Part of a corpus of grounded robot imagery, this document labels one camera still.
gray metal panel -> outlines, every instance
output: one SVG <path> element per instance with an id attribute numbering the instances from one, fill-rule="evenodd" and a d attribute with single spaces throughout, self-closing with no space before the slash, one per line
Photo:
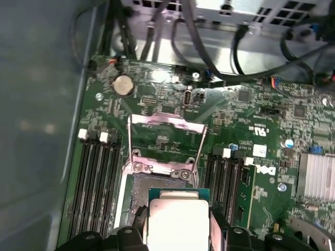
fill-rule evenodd
<path id="1" fill-rule="evenodd" d="M 89 1 L 1 3 L 1 251 L 55 248 L 80 90 L 69 38 L 79 3 Z M 91 19 L 92 13 L 83 15 L 77 28 L 81 51 Z"/>
<path id="2" fill-rule="evenodd" d="M 124 2 L 127 4 L 132 2 L 136 10 L 150 15 L 161 0 L 124 0 Z M 224 2 L 196 0 L 195 15 L 224 24 L 236 25 L 244 22 L 253 26 L 261 24 L 263 30 L 282 33 L 288 26 L 308 18 L 308 15 L 325 15 L 330 0 L 232 0 L 233 11 L 228 13 L 220 10 Z M 180 1 L 171 0 L 170 11 L 174 10 L 173 6 L 177 6 L 176 10 L 180 11 Z"/>

cable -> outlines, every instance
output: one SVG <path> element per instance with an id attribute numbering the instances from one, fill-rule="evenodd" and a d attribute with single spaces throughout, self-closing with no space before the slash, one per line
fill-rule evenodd
<path id="1" fill-rule="evenodd" d="M 177 48 L 177 45 L 176 45 L 176 34 L 177 34 L 177 27 L 178 27 L 178 24 L 179 23 L 185 23 L 185 21 L 181 18 L 179 19 L 176 19 L 174 22 L 173 22 L 173 25 L 172 25 L 172 33 L 171 33 L 171 47 L 172 47 L 172 50 L 174 52 L 174 54 L 176 54 L 176 56 L 187 66 L 189 67 L 192 67 L 194 69 L 197 69 L 197 67 L 192 63 L 190 62 L 189 60 L 186 59 L 186 57 L 184 57 L 184 55 L 179 51 L 179 49 Z"/>
<path id="2" fill-rule="evenodd" d="M 157 19 L 157 26 L 160 27 L 160 29 L 158 29 L 158 31 L 156 33 L 155 44 L 153 46 L 152 58 L 151 58 L 151 62 L 154 62 L 154 63 L 158 62 L 158 56 L 159 56 L 161 43 L 162 43 L 163 23 L 164 23 L 164 18 L 160 14 L 158 19 Z"/>
<path id="3" fill-rule="evenodd" d="M 295 57 L 293 55 L 293 53 L 289 50 L 289 48 L 287 47 L 286 44 L 286 38 L 287 36 L 293 31 L 292 28 L 288 29 L 281 38 L 281 43 L 280 43 L 280 47 L 281 47 L 281 51 L 283 56 L 289 61 L 291 62 L 292 60 L 296 59 L 297 57 Z M 300 62 L 297 63 L 297 66 L 300 67 L 304 72 L 306 72 L 306 74 L 308 75 L 308 78 L 311 82 L 312 85 L 315 85 L 315 77 L 314 77 L 314 71 L 313 69 L 306 64 L 305 62 Z"/>
<path id="4" fill-rule="evenodd" d="M 113 36 L 114 24 L 115 24 L 114 19 L 115 19 L 114 7 L 111 3 L 109 3 L 107 15 L 105 18 L 105 27 L 101 38 L 101 43 L 98 49 L 99 55 L 105 55 L 105 56 L 110 55 L 110 43 L 111 38 Z"/>
<path id="5" fill-rule="evenodd" d="M 222 79 L 223 81 L 226 81 L 226 85 L 237 85 L 237 83 L 233 82 L 246 82 L 250 81 L 251 79 L 255 78 L 261 78 L 269 75 L 273 75 L 275 73 L 278 73 L 280 71 L 284 71 L 287 68 L 291 67 L 294 64 L 297 64 L 307 58 L 310 58 L 311 56 L 314 56 L 315 54 L 319 53 L 322 50 L 325 50 L 329 47 L 333 47 L 333 44 L 327 44 L 324 46 L 321 46 L 320 48 L 313 50 L 297 59 L 292 60 L 291 62 L 288 62 L 287 64 L 284 64 L 282 66 L 276 67 L 274 69 L 260 72 L 260 73 L 255 73 L 255 74 L 249 74 L 249 75 L 240 75 L 240 76 L 233 76 L 233 75 L 228 75 L 228 74 L 222 74 L 220 73 L 217 68 L 215 67 L 214 63 L 212 62 L 210 56 L 208 55 L 204 44 L 202 43 L 199 33 L 197 31 L 197 28 L 195 26 L 195 23 L 193 21 L 193 14 L 192 14 L 192 7 L 191 4 L 188 0 L 181 0 L 182 6 L 183 6 L 183 14 L 185 17 L 185 23 L 187 25 L 187 28 L 190 32 L 193 44 L 198 51 L 199 56 L 202 58 L 202 60 L 206 63 L 207 67 L 209 70 L 215 74 L 218 78 Z"/>
<path id="6" fill-rule="evenodd" d="M 334 88 L 333 82 L 330 82 L 325 88 L 314 87 L 315 91 L 319 91 L 318 93 L 314 93 L 313 95 L 302 97 L 302 96 L 292 95 L 288 92 L 284 92 L 284 91 L 281 91 L 281 90 L 277 89 L 280 85 L 280 82 L 281 82 L 281 79 L 279 77 L 271 77 L 271 87 L 273 89 L 275 89 L 278 93 L 280 93 L 280 94 L 282 94 L 286 97 L 289 97 L 289 98 L 301 99 L 301 100 L 306 100 L 306 99 L 309 99 L 309 98 L 316 98 L 316 97 L 322 96 L 329 91 L 333 91 L 333 88 Z"/>
<path id="7" fill-rule="evenodd" d="M 233 41 L 232 41 L 232 58 L 233 58 L 233 62 L 235 65 L 235 68 L 237 70 L 237 72 L 241 75 L 245 75 L 241 65 L 239 63 L 238 60 L 238 56 L 237 56 L 237 50 L 238 50 L 238 46 L 240 41 L 242 40 L 242 38 L 244 38 L 245 34 L 248 32 L 249 27 L 247 25 L 239 25 L 238 30 L 235 32 Z"/>
<path id="8" fill-rule="evenodd" d="M 151 21 L 153 23 L 155 23 L 157 21 L 157 19 L 159 18 L 159 15 L 163 12 L 163 10 L 165 8 L 167 8 L 169 3 L 170 3 L 170 0 L 164 0 L 163 2 L 161 2 L 160 6 L 156 9 L 155 13 L 153 14 L 153 16 L 151 18 Z M 141 53 L 141 60 L 143 60 L 143 61 L 147 60 L 154 35 L 155 35 L 154 27 L 149 27 L 148 28 L 148 33 L 147 33 L 146 43 L 145 43 L 145 45 L 143 47 L 143 50 L 142 50 L 142 53 Z"/>
<path id="9" fill-rule="evenodd" d="M 79 10 L 75 14 L 75 16 L 73 18 L 73 21 L 72 21 L 72 23 L 70 25 L 71 47 L 72 47 L 74 58 L 76 59 L 78 65 L 80 67 L 87 68 L 87 66 L 84 65 L 84 61 L 79 56 L 79 52 L 78 52 L 78 48 L 77 48 L 77 44 L 76 44 L 76 40 L 75 40 L 75 31 L 76 31 L 77 21 L 78 21 L 79 17 L 82 14 L 84 14 L 85 12 L 87 12 L 87 11 L 89 11 L 89 10 L 95 8 L 95 7 L 99 7 L 100 5 L 102 5 L 102 4 L 106 3 L 106 2 L 107 2 L 107 0 L 98 0 L 96 3 L 88 5 L 85 8 Z"/>
<path id="10" fill-rule="evenodd" d="M 125 48 L 125 55 L 130 59 L 137 59 L 135 52 L 134 38 L 131 34 L 127 23 L 127 18 L 124 13 L 124 7 L 120 0 L 111 0 L 114 3 L 115 13 L 119 24 L 122 43 Z"/>

aluminum heatsink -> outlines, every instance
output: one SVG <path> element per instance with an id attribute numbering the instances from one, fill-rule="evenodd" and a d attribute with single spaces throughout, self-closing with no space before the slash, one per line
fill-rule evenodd
<path id="1" fill-rule="evenodd" d="M 335 201 L 335 156 L 304 153 L 300 157 L 297 195 Z"/>

ram slot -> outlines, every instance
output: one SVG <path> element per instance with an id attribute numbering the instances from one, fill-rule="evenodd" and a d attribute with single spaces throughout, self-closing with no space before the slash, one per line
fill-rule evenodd
<path id="1" fill-rule="evenodd" d="M 82 154 L 79 164 L 79 174 L 77 178 L 77 184 L 74 193 L 74 199 L 72 204 L 72 214 L 70 220 L 70 229 L 68 234 L 68 239 L 73 238 L 77 235 L 77 226 L 80 215 L 80 206 L 83 198 L 84 191 L 84 183 L 85 183 L 85 174 L 86 174 L 86 166 L 88 162 L 88 157 L 90 155 L 91 144 L 83 143 Z"/>
<path id="2" fill-rule="evenodd" d="M 100 228 L 100 233 L 103 238 L 107 238 L 109 236 L 109 228 L 110 225 L 110 216 L 112 214 L 113 209 L 113 194 L 114 187 L 116 181 L 117 167 L 118 167 L 118 159 L 119 158 L 119 148 L 114 148 L 111 152 L 110 158 L 110 169 L 109 174 L 107 175 L 107 192 L 104 201 L 104 208 L 102 211 L 102 225 Z"/>
<path id="3" fill-rule="evenodd" d="M 97 177 L 99 176 L 99 170 L 101 168 L 103 149 L 104 149 L 103 146 L 97 147 L 94 161 L 91 166 L 92 172 L 91 175 L 88 177 L 89 188 L 86 193 L 86 207 L 84 211 L 84 222 L 83 222 L 83 229 L 86 231 L 92 230 L 91 222 L 93 218 L 93 208 L 95 205 L 95 198 L 96 198 Z"/>
<path id="4" fill-rule="evenodd" d="M 229 165 L 229 160 L 225 159 L 222 163 L 222 174 L 220 179 L 220 187 L 219 187 L 219 196 L 217 198 L 220 205 L 222 205 L 222 213 L 226 214 L 227 204 L 229 199 L 229 184 L 231 178 L 231 166 Z"/>
<path id="5" fill-rule="evenodd" d="M 110 148 L 103 148 L 100 166 L 98 169 L 98 179 L 96 184 L 96 192 L 94 194 L 94 205 L 93 205 L 93 215 L 91 220 L 91 230 L 95 232 L 99 232 L 98 223 L 99 223 L 99 212 L 100 208 L 102 207 L 102 198 L 104 194 L 104 185 L 106 179 L 106 173 L 108 169 L 108 159 L 109 159 L 109 152 Z"/>
<path id="6" fill-rule="evenodd" d="M 85 183 L 84 183 L 84 193 L 82 195 L 82 205 L 81 205 L 81 212 L 79 215 L 79 226 L 77 228 L 78 233 L 82 233 L 87 231 L 87 218 L 90 213 L 90 207 L 91 207 L 91 198 L 93 191 L 92 188 L 92 177 L 94 175 L 94 171 L 96 169 L 98 159 L 99 159 L 99 152 L 100 152 L 100 146 L 99 145 L 92 145 L 90 155 L 88 157 L 88 163 L 86 166 L 86 175 L 85 175 Z"/>
<path id="7" fill-rule="evenodd" d="M 236 207 L 237 193 L 239 188 L 239 181 L 242 174 L 242 166 L 239 163 L 231 163 L 232 167 L 231 176 L 229 179 L 228 187 L 228 203 L 225 211 L 225 217 L 229 224 L 233 223 L 233 217 Z"/>
<path id="8" fill-rule="evenodd" d="M 208 155 L 204 188 L 211 188 L 210 184 L 215 176 L 215 162 L 216 159 L 212 155 Z"/>

integrated circuit chip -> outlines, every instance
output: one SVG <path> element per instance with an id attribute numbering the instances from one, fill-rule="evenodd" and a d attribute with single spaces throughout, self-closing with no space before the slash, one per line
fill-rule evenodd
<path id="1" fill-rule="evenodd" d="M 306 107 L 305 106 L 302 106 L 302 105 L 295 105 L 294 106 L 294 113 L 293 113 L 294 117 L 304 118 L 305 114 L 306 114 Z"/>
<path id="2" fill-rule="evenodd" d="M 248 90 L 240 90 L 238 100 L 248 103 L 250 100 L 250 92 Z"/>

